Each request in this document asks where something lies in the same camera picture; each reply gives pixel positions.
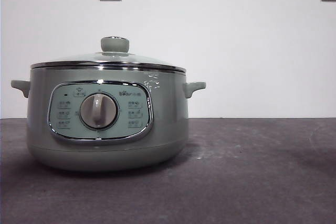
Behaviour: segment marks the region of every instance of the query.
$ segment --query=stainless steel rim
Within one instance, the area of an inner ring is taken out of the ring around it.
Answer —
[[[138,69],[156,69],[156,70],[170,70],[175,72],[186,73],[186,69],[160,65],[160,64],[150,64],[150,63],[137,63],[137,62],[100,62],[100,61],[52,61],[52,62],[41,62],[31,65],[31,69],[35,68],[48,68],[48,67],[119,67],[119,68],[138,68]]]

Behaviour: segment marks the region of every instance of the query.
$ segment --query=electric slow cooker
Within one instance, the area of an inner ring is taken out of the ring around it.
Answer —
[[[103,52],[33,64],[30,81],[13,80],[28,98],[27,146],[41,163],[104,171],[152,165],[188,139],[187,99],[205,82],[186,70],[129,54],[121,37]]]

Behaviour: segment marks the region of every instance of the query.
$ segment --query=white wall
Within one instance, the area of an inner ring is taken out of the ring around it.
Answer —
[[[2,117],[25,117],[10,88],[34,62],[130,51],[187,69],[207,89],[190,117],[336,116],[336,2],[320,0],[2,0]]]

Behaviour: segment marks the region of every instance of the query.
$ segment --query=dark gray table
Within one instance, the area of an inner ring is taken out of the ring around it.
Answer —
[[[1,120],[2,224],[336,223],[336,119],[191,119],[174,159],[83,174],[37,163]]]

